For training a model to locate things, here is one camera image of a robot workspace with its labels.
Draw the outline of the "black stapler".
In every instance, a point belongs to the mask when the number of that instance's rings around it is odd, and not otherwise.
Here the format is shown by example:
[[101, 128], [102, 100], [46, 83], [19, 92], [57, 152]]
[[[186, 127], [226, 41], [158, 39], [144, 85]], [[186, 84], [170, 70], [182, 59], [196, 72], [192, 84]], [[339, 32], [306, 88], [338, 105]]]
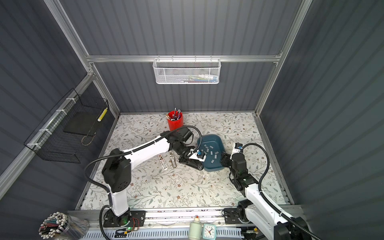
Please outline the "black stapler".
[[193, 169], [202, 171], [204, 169], [203, 164], [199, 160], [187, 159], [184, 157], [179, 157], [179, 163], [182, 165], [186, 165]]

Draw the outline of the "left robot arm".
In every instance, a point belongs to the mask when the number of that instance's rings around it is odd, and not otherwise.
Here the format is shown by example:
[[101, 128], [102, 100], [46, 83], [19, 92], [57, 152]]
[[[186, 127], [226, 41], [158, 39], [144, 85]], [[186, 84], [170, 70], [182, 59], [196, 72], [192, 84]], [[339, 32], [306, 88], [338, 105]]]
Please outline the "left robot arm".
[[206, 155], [200, 151], [200, 145], [193, 147], [186, 144], [192, 136], [190, 128], [194, 127], [183, 126], [173, 131], [165, 131], [139, 147], [117, 150], [108, 156], [102, 174], [107, 185], [109, 205], [116, 217], [130, 210], [126, 188], [131, 184], [132, 171], [151, 158], [175, 151], [180, 156], [180, 164], [200, 171], [204, 168], [203, 162], [206, 160]]

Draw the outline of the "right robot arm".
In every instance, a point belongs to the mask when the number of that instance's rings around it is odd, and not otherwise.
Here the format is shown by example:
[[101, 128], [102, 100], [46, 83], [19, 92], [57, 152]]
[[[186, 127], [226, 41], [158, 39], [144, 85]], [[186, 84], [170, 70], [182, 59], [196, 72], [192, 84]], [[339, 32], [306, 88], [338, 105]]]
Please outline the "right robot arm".
[[294, 218], [259, 190], [259, 182], [248, 173], [243, 153], [222, 154], [221, 164], [230, 169], [230, 181], [246, 198], [237, 206], [241, 222], [253, 223], [268, 240], [311, 240], [303, 218]]

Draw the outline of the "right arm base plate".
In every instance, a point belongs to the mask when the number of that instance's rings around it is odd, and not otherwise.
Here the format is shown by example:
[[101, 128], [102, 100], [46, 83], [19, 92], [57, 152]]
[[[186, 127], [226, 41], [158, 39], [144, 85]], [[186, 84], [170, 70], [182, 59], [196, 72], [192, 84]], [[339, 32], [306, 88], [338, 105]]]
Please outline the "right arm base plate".
[[236, 208], [224, 208], [222, 210], [222, 216], [225, 219], [225, 223], [227, 225], [234, 225], [234, 224], [248, 224], [248, 222], [243, 221], [240, 219], [240, 215], [238, 213], [238, 210]]

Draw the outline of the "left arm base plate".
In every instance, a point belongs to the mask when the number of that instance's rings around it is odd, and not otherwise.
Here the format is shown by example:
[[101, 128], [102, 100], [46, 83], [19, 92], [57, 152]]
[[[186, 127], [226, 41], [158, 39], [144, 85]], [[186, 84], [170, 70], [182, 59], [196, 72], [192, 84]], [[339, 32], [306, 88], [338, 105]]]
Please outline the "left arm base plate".
[[103, 216], [104, 228], [138, 228], [144, 225], [146, 211], [127, 211], [120, 217], [116, 217], [112, 210], [107, 210]]

